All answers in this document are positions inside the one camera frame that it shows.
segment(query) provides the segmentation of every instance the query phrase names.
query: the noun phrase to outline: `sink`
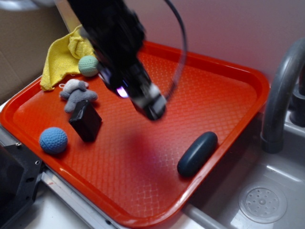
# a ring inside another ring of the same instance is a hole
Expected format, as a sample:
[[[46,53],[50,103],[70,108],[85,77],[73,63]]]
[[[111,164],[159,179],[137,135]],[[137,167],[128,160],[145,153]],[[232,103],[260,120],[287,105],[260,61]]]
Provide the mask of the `sink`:
[[[189,200],[217,222],[212,228],[304,228],[305,129],[286,122],[283,150],[268,154],[261,122],[258,115]]]

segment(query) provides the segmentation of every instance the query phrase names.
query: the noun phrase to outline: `knitted ball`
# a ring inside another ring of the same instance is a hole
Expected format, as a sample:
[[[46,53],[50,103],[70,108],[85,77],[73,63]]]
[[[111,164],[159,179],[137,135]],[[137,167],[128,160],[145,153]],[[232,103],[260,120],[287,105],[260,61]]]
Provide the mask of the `knitted ball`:
[[[61,153],[68,144],[67,134],[57,127],[48,128],[40,135],[39,144],[48,154]]]
[[[84,56],[78,62],[78,69],[83,76],[95,76],[98,73],[98,63],[99,61],[94,56]]]

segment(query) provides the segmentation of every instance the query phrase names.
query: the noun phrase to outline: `red plastic tray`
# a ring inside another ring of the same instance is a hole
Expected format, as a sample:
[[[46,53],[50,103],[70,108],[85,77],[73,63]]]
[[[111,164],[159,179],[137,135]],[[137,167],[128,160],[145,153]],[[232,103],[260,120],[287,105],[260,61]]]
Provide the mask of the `red plastic tray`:
[[[163,92],[179,57],[179,50],[150,42],[140,53]],[[131,228],[155,225],[180,210],[265,103],[269,91],[258,71],[190,53],[165,117],[151,122],[135,111],[129,99],[108,91],[100,78],[76,77],[99,95],[94,106],[103,123],[94,143],[83,142],[68,123],[61,88],[43,92],[39,79],[10,100],[0,121],[97,207]],[[39,146],[40,134],[51,126],[68,135],[68,147],[58,156]],[[179,159],[206,131],[218,135],[217,150],[193,178],[182,178],[176,169]]]

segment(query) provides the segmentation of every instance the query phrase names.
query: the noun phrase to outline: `yellow microfiber towel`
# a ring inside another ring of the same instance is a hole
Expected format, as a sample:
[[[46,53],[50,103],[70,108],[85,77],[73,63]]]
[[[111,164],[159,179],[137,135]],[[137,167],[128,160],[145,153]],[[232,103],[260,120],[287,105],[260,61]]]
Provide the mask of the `yellow microfiber towel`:
[[[68,74],[80,74],[78,62],[81,57],[95,56],[90,43],[80,36],[80,27],[50,46],[40,82],[43,91],[53,90],[53,86]]]

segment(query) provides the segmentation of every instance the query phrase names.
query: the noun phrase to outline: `drain strainer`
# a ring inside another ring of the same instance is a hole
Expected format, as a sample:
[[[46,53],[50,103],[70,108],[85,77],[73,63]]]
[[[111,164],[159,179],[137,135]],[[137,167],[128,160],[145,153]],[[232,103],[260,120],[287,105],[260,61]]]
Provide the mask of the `drain strainer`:
[[[286,212],[284,193],[267,183],[253,183],[246,186],[239,195],[241,211],[257,223],[273,223]]]

